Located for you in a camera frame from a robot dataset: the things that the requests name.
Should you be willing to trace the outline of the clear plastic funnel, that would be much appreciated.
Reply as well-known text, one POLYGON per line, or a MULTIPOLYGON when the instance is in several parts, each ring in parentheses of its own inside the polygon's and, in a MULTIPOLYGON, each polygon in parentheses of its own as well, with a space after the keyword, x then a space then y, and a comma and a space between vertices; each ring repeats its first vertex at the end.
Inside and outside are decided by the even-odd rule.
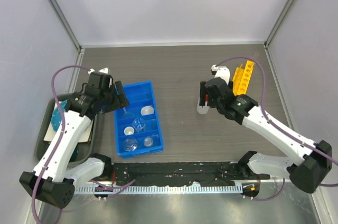
POLYGON ((123 114, 121 116, 122 119, 132 118, 134 117, 134 114, 130 111, 128 111, 126 108, 123 108, 123 114))

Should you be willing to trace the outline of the small white crucible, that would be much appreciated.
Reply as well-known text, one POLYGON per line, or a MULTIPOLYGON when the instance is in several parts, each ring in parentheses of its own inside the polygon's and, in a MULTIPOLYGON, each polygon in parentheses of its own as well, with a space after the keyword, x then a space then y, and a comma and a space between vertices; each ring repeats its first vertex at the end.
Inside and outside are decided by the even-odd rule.
POLYGON ((135 133, 135 130, 131 126, 127 126, 124 128, 124 135, 132 135, 135 133))

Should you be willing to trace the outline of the clear glass flask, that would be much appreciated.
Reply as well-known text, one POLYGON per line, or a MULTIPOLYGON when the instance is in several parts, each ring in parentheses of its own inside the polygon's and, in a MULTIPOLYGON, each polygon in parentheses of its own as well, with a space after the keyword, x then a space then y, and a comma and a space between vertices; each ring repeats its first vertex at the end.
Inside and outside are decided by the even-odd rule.
POLYGON ((129 137, 124 140, 123 147, 126 152, 135 151, 139 148, 138 140, 134 137, 129 137))

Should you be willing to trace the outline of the clear glass beaker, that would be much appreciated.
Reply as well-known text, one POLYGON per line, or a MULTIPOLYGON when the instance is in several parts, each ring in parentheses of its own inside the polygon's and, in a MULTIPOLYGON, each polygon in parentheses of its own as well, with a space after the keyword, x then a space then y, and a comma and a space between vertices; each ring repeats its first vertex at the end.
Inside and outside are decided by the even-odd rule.
POLYGON ((132 122, 132 127, 138 133, 146 131, 146 122, 141 117, 136 117, 132 122))

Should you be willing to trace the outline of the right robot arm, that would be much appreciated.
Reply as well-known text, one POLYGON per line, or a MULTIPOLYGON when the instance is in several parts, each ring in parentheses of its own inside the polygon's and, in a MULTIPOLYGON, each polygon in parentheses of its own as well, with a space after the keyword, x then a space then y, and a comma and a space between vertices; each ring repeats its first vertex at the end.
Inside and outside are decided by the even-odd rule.
POLYGON ((235 96, 220 77, 200 83, 200 105, 215 108, 226 119, 258 133, 285 154, 278 157, 248 152, 238 166, 244 179, 267 174, 289 179, 301 191, 313 193, 332 169, 332 147, 328 142, 317 143, 293 131, 267 114, 254 99, 235 96))

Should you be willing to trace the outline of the yellow test tube rack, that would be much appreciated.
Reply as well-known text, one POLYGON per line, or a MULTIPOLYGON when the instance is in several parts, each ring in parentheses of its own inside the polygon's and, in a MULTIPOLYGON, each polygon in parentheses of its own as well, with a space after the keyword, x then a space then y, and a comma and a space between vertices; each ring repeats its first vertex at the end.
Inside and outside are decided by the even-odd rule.
POLYGON ((247 93, 254 66, 255 63, 253 61, 247 60, 245 67, 243 67, 243 64, 236 67, 232 78, 232 90, 235 96, 245 95, 247 93))

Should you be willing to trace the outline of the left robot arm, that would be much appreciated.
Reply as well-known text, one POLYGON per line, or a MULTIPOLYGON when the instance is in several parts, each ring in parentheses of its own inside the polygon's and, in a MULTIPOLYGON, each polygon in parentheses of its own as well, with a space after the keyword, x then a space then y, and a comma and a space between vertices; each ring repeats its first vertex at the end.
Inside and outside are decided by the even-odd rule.
POLYGON ((92 154, 78 166, 68 170, 70 158, 79 139, 99 113, 125 108, 129 102, 122 83, 114 81, 108 68, 90 70, 83 92, 74 92, 62 109, 61 125, 50 146, 32 172, 23 172, 19 182, 35 199, 63 209, 77 188, 98 178, 112 176, 111 158, 92 154))

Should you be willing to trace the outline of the blue compartment bin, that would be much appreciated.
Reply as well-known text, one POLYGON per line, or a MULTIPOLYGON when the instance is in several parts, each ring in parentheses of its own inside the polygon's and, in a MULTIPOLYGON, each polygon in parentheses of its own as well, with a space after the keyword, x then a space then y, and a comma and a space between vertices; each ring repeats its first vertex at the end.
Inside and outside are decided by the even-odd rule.
POLYGON ((160 153, 164 140, 150 81, 123 86, 129 105, 114 112, 117 154, 122 158, 160 153))

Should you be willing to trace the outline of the white evaporating dish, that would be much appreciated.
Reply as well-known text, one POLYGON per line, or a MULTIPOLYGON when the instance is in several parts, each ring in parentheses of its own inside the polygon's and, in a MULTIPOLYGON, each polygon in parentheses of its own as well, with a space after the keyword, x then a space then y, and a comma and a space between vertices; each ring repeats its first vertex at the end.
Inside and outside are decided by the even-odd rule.
POLYGON ((140 110, 140 114, 142 116, 146 116, 146 115, 151 115, 154 113, 154 107, 152 106, 144 106, 143 108, 141 108, 140 110))

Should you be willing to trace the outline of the small clear glass jar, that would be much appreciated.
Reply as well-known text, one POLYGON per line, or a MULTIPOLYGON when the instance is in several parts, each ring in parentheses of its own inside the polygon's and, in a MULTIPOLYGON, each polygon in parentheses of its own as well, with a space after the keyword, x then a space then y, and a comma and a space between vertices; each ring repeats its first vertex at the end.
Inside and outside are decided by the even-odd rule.
POLYGON ((145 147, 151 147, 154 144, 153 139, 151 137, 146 137, 143 143, 145 147))

